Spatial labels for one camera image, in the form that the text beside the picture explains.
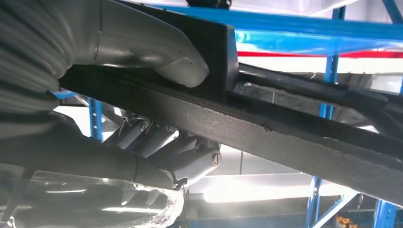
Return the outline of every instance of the black metal beam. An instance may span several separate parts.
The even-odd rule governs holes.
[[[61,85],[161,123],[403,205],[403,142],[227,93],[209,101],[145,74],[74,66]]]

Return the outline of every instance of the blue metal beam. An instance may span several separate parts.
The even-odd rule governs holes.
[[[59,91],[59,92],[53,92],[53,94],[58,98],[58,99],[66,99],[70,97],[74,97],[76,93],[71,92],[71,91]]]
[[[319,218],[319,220],[312,226],[312,228],[321,228],[327,221],[329,221],[329,219],[331,219],[341,208],[343,208],[347,203],[349,203],[357,194],[358,192],[351,191],[350,193],[344,195]]]
[[[397,206],[384,200],[378,200],[374,215],[374,228],[393,228]]]
[[[345,6],[334,9],[332,14],[333,20],[343,20],[345,16]],[[338,65],[339,55],[332,55],[327,57],[326,71],[325,71],[325,82],[335,84],[337,82],[337,65]],[[321,104],[319,115],[326,119],[332,119],[333,106],[327,104]],[[307,222],[306,228],[311,225],[312,214],[315,210],[315,222],[317,222],[319,217],[320,209],[320,195],[319,189],[322,180],[318,177],[312,177],[312,187],[313,193],[308,199],[308,209],[307,209]]]
[[[382,0],[382,2],[384,3],[386,11],[388,11],[392,22],[394,24],[402,24],[403,17],[396,5],[396,2],[394,0]]]
[[[91,129],[91,137],[97,138],[100,141],[102,137],[102,103],[95,99],[88,99],[89,122]]]
[[[308,198],[308,207],[307,207],[307,218],[306,218],[306,228],[310,228],[312,224],[312,215],[315,211],[315,222],[317,221],[317,217],[319,215],[319,204],[320,204],[320,197],[319,197],[319,188],[322,183],[322,180],[316,176],[312,176],[311,181],[311,188],[312,188],[312,195]]]

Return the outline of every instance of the textured black metal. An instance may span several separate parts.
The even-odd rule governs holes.
[[[283,72],[264,70],[245,64],[240,74],[241,82],[254,83],[281,89],[292,94],[334,103],[357,110],[384,135],[403,139],[403,98],[369,91],[348,85],[330,85]]]
[[[85,70],[94,74],[85,76]],[[133,75],[132,71],[109,67],[75,66],[61,84],[136,114],[403,205],[403,196],[397,191],[403,183],[403,142],[399,140],[235,93],[228,93],[225,102],[213,102],[170,82],[150,82],[142,79],[144,75]]]

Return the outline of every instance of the fluorescent light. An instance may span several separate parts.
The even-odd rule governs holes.
[[[138,213],[162,213],[161,209],[149,209],[149,208],[128,208],[128,207],[118,207],[118,208],[104,208],[103,211],[115,211],[115,212],[138,212]]]
[[[85,192],[87,189],[82,190],[70,190],[70,191],[46,191],[47,193],[77,193],[77,192]]]
[[[338,184],[323,184],[319,189],[320,196],[344,195],[352,190]],[[240,181],[225,180],[208,189],[203,197],[210,203],[246,202],[258,200],[274,200],[286,198],[309,197],[312,188],[304,186],[251,185]]]

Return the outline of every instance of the black frame rail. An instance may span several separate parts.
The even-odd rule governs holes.
[[[60,80],[63,88],[403,205],[402,98],[238,68],[232,28],[127,5],[181,29],[210,67],[205,82],[189,89],[148,69],[73,66]],[[243,96],[239,91],[246,82],[353,108],[381,134]]]

